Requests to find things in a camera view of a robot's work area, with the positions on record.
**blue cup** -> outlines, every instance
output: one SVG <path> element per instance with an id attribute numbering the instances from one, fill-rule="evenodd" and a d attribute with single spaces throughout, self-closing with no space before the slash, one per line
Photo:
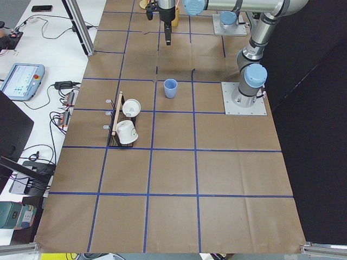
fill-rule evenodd
<path id="1" fill-rule="evenodd" d="M 164 81 L 165 96 L 169 99 L 175 97 L 177 92 L 177 81 L 174 79 L 167 79 Z"/>

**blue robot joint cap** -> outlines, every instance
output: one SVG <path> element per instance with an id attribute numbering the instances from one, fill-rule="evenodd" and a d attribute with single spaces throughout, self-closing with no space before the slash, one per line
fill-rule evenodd
<path id="1" fill-rule="evenodd" d="M 253 63 L 246 68 L 245 81 L 252 88 L 260 88 L 267 79 L 267 70 L 258 63 Z"/>
<path id="2" fill-rule="evenodd" d="M 237 15 L 230 11 L 221 11 L 221 23 L 225 25 L 235 24 L 237 21 Z"/>
<path id="3" fill-rule="evenodd" d="M 183 0 L 185 12 L 188 15 L 199 15 L 205 9 L 205 0 Z"/>

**small box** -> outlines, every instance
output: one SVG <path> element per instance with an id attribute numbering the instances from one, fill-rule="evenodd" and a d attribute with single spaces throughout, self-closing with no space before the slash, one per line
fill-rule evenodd
<path id="1" fill-rule="evenodd" d="M 0 229 L 27 229 L 32 226 L 36 207 L 0 201 Z"/>

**white mug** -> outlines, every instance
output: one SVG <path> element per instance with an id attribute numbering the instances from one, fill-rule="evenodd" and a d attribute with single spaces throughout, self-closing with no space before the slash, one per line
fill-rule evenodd
<path id="1" fill-rule="evenodd" d="M 131 120 L 119 122 L 115 127 L 115 131 L 117 132 L 119 141 L 122 145 L 130 144 L 136 141 L 139 137 Z"/>
<path id="2" fill-rule="evenodd" d="M 122 110 L 127 118 L 134 118 L 140 113 L 141 104 L 136 99 L 128 99 L 124 102 Z"/>

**white table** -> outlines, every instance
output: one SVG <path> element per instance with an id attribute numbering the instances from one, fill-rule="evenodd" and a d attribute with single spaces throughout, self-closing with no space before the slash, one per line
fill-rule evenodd
<path id="1" fill-rule="evenodd" d="M 102 12 L 104 10 L 106 0 L 78 0 L 80 10 L 86 22 L 92 25 L 99 25 Z M 33 14 L 31 7 L 33 5 L 45 5 L 46 0 L 31 0 L 25 10 L 19 24 Z M 50 0 L 49 4 L 53 5 L 52 12 L 42 13 L 43 15 L 55 15 L 68 17 L 64 6 L 60 0 Z M 55 17 L 43 17 L 49 21 L 44 35 L 46 37 L 56 37 L 67 28 L 72 26 L 70 20 Z M 81 82 L 83 74 L 88 62 L 87 56 L 84 54 L 77 34 L 71 30 L 64 33 L 56 40 L 48 40 L 42 37 L 41 28 L 44 24 L 43 20 L 38 19 L 35 23 L 27 23 L 20 29 L 24 32 L 16 50 L 9 50 L 5 55 L 0 56 L 0 79 L 4 79 L 12 67 L 13 63 L 39 63 L 46 68 L 46 73 L 42 79 L 41 85 L 38 88 L 36 95 L 27 104 L 30 107 L 39 107 L 48 101 L 46 90 L 49 85 L 56 81 L 74 81 Z M 89 29 L 89 34 L 94 41 L 97 34 L 95 28 Z M 21 102 L 15 102 L 21 110 L 23 110 L 33 121 L 34 128 L 27 142 L 26 147 L 46 144 L 52 145 L 52 140 L 49 131 L 49 113 L 51 111 L 61 111 L 57 108 L 62 107 L 59 102 L 60 96 L 54 87 L 50 88 L 49 96 L 51 102 L 49 105 L 38 109 L 31 110 Z M 57 158 L 59 158 L 60 150 L 64 141 L 64 135 L 60 133 L 54 126 L 52 127 L 53 137 L 56 146 Z M 50 159 L 52 152 L 48 147 L 39 146 L 27 151 L 24 151 L 22 156 L 28 157 L 36 151 L 40 151 L 40 158 Z M 12 180 L 9 180 L 0 195 L 0 201 L 15 201 L 20 202 L 22 195 L 9 193 L 9 188 L 12 185 Z M 0 245 L 10 244 L 13 230 L 0 230 Z"/>

